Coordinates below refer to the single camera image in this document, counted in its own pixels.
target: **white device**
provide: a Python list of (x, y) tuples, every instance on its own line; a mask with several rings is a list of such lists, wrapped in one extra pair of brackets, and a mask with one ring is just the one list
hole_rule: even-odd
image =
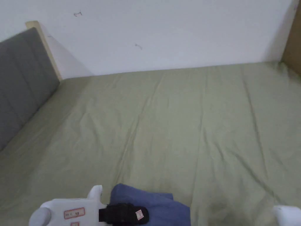
[(30, 217), (29, 226), (105, 226), (98, 222), (102, 186), (95, 185), (86, 199), (53, 199), (45, 202)]
[(301, 209), (295, 206), (274, 206), (275, 214), (279, 226), (300, 226)]

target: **blue cloth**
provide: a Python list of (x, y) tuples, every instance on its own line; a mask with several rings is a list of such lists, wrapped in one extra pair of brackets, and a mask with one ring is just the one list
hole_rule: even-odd
[(110, 199), (110, 204), (117, 203), (146, 207), (150, 220), (145, 225), (190, 226), (189, 207), (174, 201), (170, 193), (151, 193), (118, 184), (113, 188)]

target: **bed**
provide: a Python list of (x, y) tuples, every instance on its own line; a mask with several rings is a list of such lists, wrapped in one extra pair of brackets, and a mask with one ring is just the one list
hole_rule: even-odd
[[(300, 28), (295, 22), (292, 30)], [(36, 43), (45, 40), (28, 31), (35, 46), (27, 39), (26, 54), (37, 56)], [(96, 184), (103, 185), (103, 203), (117, 183), (173, 193), (191, 208), (192, 225), (275, 225), (273, 205), (301, 207), (299, 64), (284, 59), (59, 82), (45, 54), (42, 48), (32, 62), (45, 64), (52, 85), (46, 83), (47, 94), (37, 91), (44, 98), (0, 151), (2, 225), (27, 225), (43, 202), (85, 197)], [(19, 68), (29, 70), (25, 81), (37, 67), (28, 65)]]

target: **wooden panel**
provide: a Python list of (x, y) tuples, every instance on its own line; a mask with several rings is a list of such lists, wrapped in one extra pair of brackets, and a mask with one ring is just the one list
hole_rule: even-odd
[(301, 4), (297, 8), (282, 61), (289, 68), (301, 75)]
[(50, 61), (51, 61), (51, 64), (52, 64), (52, 66), (53, 66), (53, 68), (54, 68), (54, 70), (55, 70), (55, 73), (56, 73), (56, 75), (57, 75), (57, 78), (59, 79), (59, 81), (61, 81), (61, 80), (62, 80), (61, 74), (60, 74), (60, 72), (59, 72), (59, 70), (58, 70), (58, 67), (57, 67), (57, 65), (56, 65), (56, 63), (55, 63), (55, 60), (54, 60), (54, 58), (53, 58), (53, 55), (52, 55), (52, 53), (51, 53), (51, 51), (50, 51), (50, 48), (49, 48), (49, 46), (48, 46), (48, 43), (47, 43), (47, 41), (46, 41), (46, 39), (45, 39), (45, 36), (44, 36), (44, 34), (43, 34), (43, 31), (42, 31), (42, 28), (41, 28), (40, 23), (39, 23), (37, 20), (34, 20), (34, 21), (28, 21), (28, 22), (26, 22), (25, 24), (26, 24), (26, 27), (27, 27), (28, 29), (30, 29), (30, 28), (32, 28), (32, 27), (35, 27), (35, 28), (38, 30), (38, 33), (39, 33), (39, 35), (40, 35), (40, 37), (41, 37), (41, 39), (42, 39), (43, 45), (44, 45), (44, 47), (45, 47), (45, 49), (46, 49), (47, 55), (49, 56)]

